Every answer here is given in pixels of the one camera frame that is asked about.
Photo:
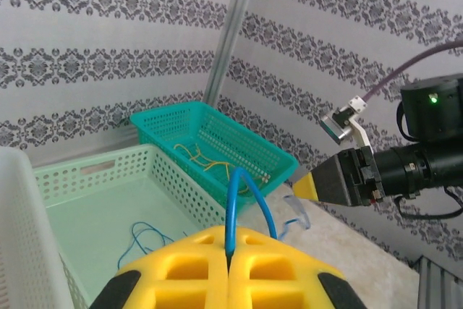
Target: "black cable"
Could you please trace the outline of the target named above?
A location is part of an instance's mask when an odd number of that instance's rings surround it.
[[[421,215],[421,214],[413,214],[413,213],[404,213],[400,208],[400,201],[404,197],[400,195],[394,198],[394,203],[396,204],[397,210],[399,210],[399,214],[403,219],[410,219],[410,220],[446,220],[452,219],[454,217],[460,216],[463,213],[463,202],[462,200],[456,195],[455,193],[451,192],[448,187],[444,187],[443,191],[452,197],[459,205],[460,209],[455,210],[451,213],[442,213],[437,215]]]
[[[424,58],[428,58],[434,54],[438,54],[442,51],[453,50],[455,48],[463,48],[463,40],[456,40],[456,41],[449,41],[448,43],[443,43],[442,45],[437,45],[435,47],[429,48],[428,50],[418,54],[417,56],[411,58],[410,60],[406,61],[387,75],[385,78],[381,79],[371,90],[369,90],[362,99],[366,102],[371,97],[373,97],[382,87],[387,85],[390,81],[398,77],[404,70],[410,68],[413,64],[418,63],[419,61],[423,60]]]
[[[404,104],[400,102],[397,106],[396,112],[397,127],[399,128],[400,134],[402,135],[402,137],[404,137],[405,140],[411,141],[413,143],[419,142],[420,140],[418,138],[405,134],[404,128],[402,126],[402,119],[404,118],[404,115]]]

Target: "patterned wall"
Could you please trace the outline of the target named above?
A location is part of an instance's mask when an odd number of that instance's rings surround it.
[[[0,0],[0,145],[33,164],[135,136],[202,98],[229,0]]]
[[[229,65],[219,108],[296,156],[297,179],[339,148],[320,116],[363,95],[426,47],[463,38],[462,0],[251,0]],[[395,123],[399,86],[462,71],[462,52],[435,56],[406,71],[370,102],[361,120],[376,150],[404,144]],[[462,190],[456,191],[463,196]],[[321,206],[398,259],[425,254],[458,269],[463,217],[402,219],[395,206]],[[441,213],[456,208],[429,190],[405,209]]]

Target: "metal pole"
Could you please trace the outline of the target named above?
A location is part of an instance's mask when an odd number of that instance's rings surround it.
[[[249,0],[230,1],[203,99],[205,103],[213,107],[218,102],[221,86],[232,57],[234,44],[237,41],[248,2]]]

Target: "green indicator light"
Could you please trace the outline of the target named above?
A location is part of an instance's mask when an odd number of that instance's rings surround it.
[[[439,101],[437,93],[430,94],[429,100],[432,104],[437,103]]]

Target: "plastic basket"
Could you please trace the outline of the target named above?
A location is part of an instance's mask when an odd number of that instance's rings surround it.
[[[76,309],[87,308],[117,272],[136,221],[173,240],[224,224],[224,209],[154,145],[39,168],[35,175]],[[162,246],[155,235],[148,240],[152,250]],[[123,264],[141,256],[134,249]]]
[[[0,309],[72,308],[27,156],[0,147]]]
[[[138,128],[140,143],[154,143],[185,170],[204,190],[225,207],[229,176],[224,166],[204,167],[191,161],[197,148],[214,161],[225,161],[245,168],[265,196],[288,179],[297,168],[296,159],[282,149],[243,127],[219,111],[201,102],[180,103],[133,114],[132,123]],[[241,195],[238,211],[254,203],[250,192]]]

